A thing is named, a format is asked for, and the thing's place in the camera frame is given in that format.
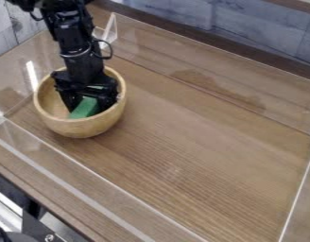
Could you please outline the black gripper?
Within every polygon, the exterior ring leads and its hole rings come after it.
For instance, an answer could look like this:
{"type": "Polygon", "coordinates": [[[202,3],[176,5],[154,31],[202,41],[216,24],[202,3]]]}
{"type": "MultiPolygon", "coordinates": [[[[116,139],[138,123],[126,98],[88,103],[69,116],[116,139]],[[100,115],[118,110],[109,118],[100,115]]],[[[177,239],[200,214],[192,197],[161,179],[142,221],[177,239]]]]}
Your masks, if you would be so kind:
{"type": "Polygon", "coordinates": [[[65,69],[50,75],[61,101],[73,112],[84,96],[96,98],[97,112],[106,111],[117,102],[117,81],[105,71],[104,56],[98,53],[60,54],[65,69]]]}

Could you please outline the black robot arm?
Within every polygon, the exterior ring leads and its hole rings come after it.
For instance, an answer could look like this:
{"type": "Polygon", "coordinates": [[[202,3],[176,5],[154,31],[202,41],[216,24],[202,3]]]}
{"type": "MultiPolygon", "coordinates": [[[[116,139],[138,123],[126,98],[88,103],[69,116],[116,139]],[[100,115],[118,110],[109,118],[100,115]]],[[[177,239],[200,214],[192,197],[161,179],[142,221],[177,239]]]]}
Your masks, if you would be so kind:
{"type": "Polygon", "coordinates": [[[117,101],[117,81],[105,71],[105,60],[100,43],[109,45],[93,36],[93,18],[86,9],[92,0],[6,0],[36,21],[42,21],[53,40],[60,46],[60,57],[65,69],[53,71],[56,91],[61,101],[73,112],[82,101],[90,98],[97,112],[108,110],[117,101]]]}

